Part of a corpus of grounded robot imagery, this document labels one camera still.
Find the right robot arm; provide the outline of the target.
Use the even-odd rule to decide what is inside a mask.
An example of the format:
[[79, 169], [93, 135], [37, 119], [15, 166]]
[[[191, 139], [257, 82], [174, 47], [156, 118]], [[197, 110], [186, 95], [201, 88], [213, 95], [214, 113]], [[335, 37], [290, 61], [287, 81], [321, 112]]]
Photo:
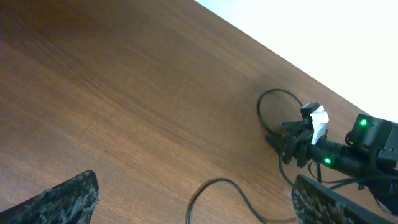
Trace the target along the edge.
[[347, 175], [338, 187], [357, 182], [393, 215], [397, 215], [397, 123], [359, 114], [343, 144], [329, 140], [314, 127], [310, 115], [284, 122], [284, 134], [269, 134], [267, 143], [288, 164], [304, 167], [309, 161]]

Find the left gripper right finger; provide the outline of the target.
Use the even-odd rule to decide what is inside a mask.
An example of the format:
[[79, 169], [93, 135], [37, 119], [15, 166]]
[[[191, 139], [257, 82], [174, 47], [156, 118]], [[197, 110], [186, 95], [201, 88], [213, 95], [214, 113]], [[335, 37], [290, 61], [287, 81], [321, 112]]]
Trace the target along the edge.
[[298, 223], [392, 224], [305, 175], [296, 177], [291, 196]]

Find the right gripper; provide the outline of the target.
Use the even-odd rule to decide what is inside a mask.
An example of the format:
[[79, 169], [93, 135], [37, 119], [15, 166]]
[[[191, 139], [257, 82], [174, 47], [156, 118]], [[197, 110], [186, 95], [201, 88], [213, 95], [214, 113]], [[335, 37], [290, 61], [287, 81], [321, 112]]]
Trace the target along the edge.
[[265, 137], [282, 161], [289, 164], [292, 158], [297, 166], [304, 168], [309, 159], [310, 143], [313, 136], [313, 127], [308, 121], [283, 122], [280, 132]]

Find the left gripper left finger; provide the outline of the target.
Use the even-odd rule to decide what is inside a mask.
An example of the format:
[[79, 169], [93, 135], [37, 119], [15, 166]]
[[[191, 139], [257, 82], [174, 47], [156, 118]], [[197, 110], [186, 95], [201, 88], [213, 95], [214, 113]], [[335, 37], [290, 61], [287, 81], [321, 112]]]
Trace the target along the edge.
[[91, 221], [99, 199], [96, 174], [86, 170], [1, 212], [3, 224], [81, 223]]

